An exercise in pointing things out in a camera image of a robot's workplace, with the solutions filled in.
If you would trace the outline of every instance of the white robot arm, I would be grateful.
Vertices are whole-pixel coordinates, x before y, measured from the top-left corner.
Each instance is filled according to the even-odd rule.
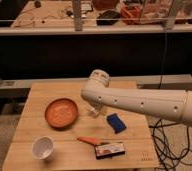
[[[107,105],[192,127],[192,91],[108,88],[109,75],[94,70],[81,91],[91,105]]]

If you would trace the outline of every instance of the orange bowl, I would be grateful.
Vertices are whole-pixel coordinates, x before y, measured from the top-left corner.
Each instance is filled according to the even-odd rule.
[[[77,116],[76,103],[67,98],[54,100],[45,110],[45,120],[54,128],[63,128],[72,124]]]

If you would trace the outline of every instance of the carrot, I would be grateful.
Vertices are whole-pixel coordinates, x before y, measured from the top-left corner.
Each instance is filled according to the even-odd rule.
[[[88,144],[92,145],[101,145],[101,140],[98,138],[93,138],[93,137],[77,137],[77,140],[86,142]]]

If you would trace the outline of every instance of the paper cup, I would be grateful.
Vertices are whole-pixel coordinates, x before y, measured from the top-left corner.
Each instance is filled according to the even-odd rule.
[[[53,140],[50,137],[41,137],[34,141],[32,154],[36,159],[50,161],[53,154]]]

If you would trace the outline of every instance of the blue sponge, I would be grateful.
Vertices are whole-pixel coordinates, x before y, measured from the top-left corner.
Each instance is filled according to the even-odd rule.
[[[120,120],[116,113],[107,116],[107,122],[114,129],[116,134],[126,129],[126,125]]]

